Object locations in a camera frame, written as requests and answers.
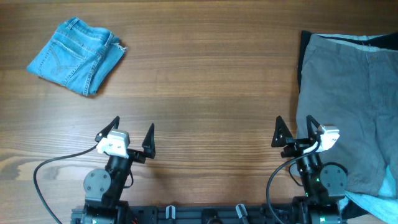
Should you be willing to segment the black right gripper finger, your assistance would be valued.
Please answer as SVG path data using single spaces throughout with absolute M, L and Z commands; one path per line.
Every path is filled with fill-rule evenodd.
M 284 147 L 292 144 L 294 138 L 285 121 L 281 116 L 276 117 L 275 131 L 271 142 L 271 147 Z
M 308 115 L 306 117 L 306 122 L 307 122 L 308 137 L 310 139 L 317 140 L 318 139 L 317 130 L 318 127 L 320 126 L 320 123 L 312 115 Z

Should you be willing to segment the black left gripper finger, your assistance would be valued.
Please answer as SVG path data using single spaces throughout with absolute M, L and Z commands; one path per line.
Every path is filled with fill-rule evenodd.
M 152 123 L 143 142 L 142 148 L 146 157 L 155 158 L 155 139 L 154 139 L 155 124 Z
M 96 142 L 100 142 L 103 138 L 106 138 L 112 129 L 118 129 L 120 117 L 116 116 L 112 122 L 110 122 L 105 128 L 103 128 L 95 137 Z

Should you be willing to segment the light blue denim jeans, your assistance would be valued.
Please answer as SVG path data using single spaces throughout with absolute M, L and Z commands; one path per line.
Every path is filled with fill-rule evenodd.
M 80 95 L 95 95 L 126 49 L 110 30 L 73 17 L 58 25 L 27 71 Z

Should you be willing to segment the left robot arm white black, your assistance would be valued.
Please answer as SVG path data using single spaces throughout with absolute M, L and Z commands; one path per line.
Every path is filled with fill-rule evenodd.
M 127 189 L 126 181 L 132 177 L 134 162 L 143 164 L 155 157 L 155 125 L 151 124 L 142 142 L 142 151 L 130 149 L 129 133 L 118 128 L 120 117 L 115 117 L 95 137 L 95 149 L 109 156 L 103 169 L 94 169 L 83 181 L 85 204 L 80 214 L 73 212 L 72 223 L 117 224 L 137 223 L 134 212 L 121 194 Z

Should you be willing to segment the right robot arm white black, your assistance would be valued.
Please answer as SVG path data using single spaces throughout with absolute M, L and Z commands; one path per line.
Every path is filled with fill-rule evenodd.
M 332 124 L 320 124 L 306 117 L 307 138 L 294 138 L 281 116 L 276 117 L 272 147 L 281 147 L 288 160 L 271 174 L 266 186 L 267 206 L 276 223 L 342 223 L 338 202 L 345 198 L 347 169 L 336 162 L 323 163 L 320 153 L 331 149 L 340 136 Z M 292 199 L 289 216 L 283 220 L 271 205 L 270 188 L 276 174 L 295 164 L 305 195 Z

